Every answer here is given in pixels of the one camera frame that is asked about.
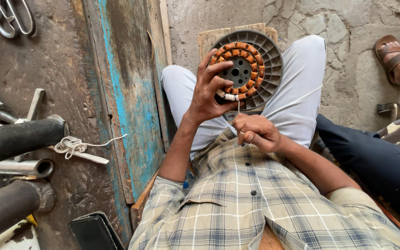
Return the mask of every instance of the hole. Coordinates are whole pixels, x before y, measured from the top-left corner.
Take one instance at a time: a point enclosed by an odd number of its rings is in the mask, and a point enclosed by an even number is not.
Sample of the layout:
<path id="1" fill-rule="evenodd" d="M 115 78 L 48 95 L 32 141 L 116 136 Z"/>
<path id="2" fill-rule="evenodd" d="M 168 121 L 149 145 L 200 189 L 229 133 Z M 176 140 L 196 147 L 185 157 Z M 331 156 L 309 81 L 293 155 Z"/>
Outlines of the hole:
<path id="1" fill-rule="evenodd" d="M 231 74 L 234 76 L 234 77 L 236 77 L 236 76 L 238 76 L 239 75 L 239 69 L 233 69 L 232 71 L 231 71 Z"/>
<path id="2" fill-rule="evenodd" d="M 38 166 L 38 173 L 40 174 L 47 174 L 50 171 L 52 164 L 50 162 L 41 162 Z"/>

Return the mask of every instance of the black case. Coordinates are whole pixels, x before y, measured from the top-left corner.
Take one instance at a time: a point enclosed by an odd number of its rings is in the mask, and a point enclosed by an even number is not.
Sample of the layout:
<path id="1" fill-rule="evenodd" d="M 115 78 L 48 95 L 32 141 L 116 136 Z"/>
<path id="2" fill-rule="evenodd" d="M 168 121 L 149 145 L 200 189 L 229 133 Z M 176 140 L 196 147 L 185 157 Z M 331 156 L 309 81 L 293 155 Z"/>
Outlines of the black case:
<path id="1" fill-rule="evenodd" d="M 81 250 L 125 250 L 102 211 L 78 217 L 68 226 Z"/>

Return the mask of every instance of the metal pipe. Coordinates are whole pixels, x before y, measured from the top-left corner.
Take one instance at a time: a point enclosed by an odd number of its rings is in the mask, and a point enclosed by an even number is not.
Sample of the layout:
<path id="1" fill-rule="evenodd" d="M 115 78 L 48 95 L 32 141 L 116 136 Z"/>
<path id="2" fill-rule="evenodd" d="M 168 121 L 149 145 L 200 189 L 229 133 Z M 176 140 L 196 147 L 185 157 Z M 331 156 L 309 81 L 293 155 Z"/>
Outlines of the metal pipe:
<path id="1" fill-rule="evenodd" d="M 47 158 L 22 162 L 5 160 L 0 162 L 0 174 L 35 175 L 44 178 L 52 173 L 53 166 L 53 161 Z"/>
<path id="2" fill-rule="evenodd" d="M 35 211 L 49 211 L 55 204 L 46 181 L 14 181 L 0 189 L 0 234 Z"/>
<path id="3" fill-rule="evenodd" d="M 69 135 L 67 123 L 58 115 L 0 126 L 0 162 L 59 143 Z"/>

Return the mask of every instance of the hand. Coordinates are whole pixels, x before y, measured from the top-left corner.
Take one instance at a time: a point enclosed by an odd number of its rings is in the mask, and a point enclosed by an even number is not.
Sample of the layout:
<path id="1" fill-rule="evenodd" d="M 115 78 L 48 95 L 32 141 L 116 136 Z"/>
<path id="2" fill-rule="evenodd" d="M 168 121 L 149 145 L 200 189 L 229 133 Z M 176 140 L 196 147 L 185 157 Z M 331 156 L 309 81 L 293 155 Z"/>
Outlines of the hand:
<path id="1" fill-rule="evenodd" d="M 209 59 L 214 55 L 217 49 L 213 49 L 200 63 L 197 71 L 197 83 L 194 88 L 194 96 L 191 105 L 185 113 L 185 117 L 196 125 L 204 121 L 223 115 L 226 111 L 236 109 L 238 102 L 233 101 L 219 105 L 214 99 L 217 89 L 222 87 L 231 87 L 234 83 L 216 76 L 216 73 L 228 69 L 234 65 L 232 61 L 219 62 L 208 66 Z"/>
<path id="2" fill-rule="evenodd" d="M 280 152 L 289 139 L 282 135 L 265 116 L 248 116 L 239 113 L 233 122 L 239 136 L 239 144 L 251 143 L 262 152 Z"/>

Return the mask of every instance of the dirty floor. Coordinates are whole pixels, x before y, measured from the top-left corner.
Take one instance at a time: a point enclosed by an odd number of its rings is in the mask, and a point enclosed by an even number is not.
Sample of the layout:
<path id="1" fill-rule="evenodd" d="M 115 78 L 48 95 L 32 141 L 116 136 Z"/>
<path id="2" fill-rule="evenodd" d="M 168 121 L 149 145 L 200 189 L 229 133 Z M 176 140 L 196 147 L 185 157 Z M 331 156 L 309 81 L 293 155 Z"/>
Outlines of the dirty floor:
<path id="1" fill-rule="evenodd" d="M 383 35 L 400 40 L 400 0 L 168 0 L 168 12 L 173 63 L 194 73 L 199 32 L 264 22 L 277 29 L 281 50 L 307 35 L 325 38 L 320 112 L 334 123 L 377 131 L 390 118 L 376 104 L 400 103 L 400 87 L 371 50 Z"/>

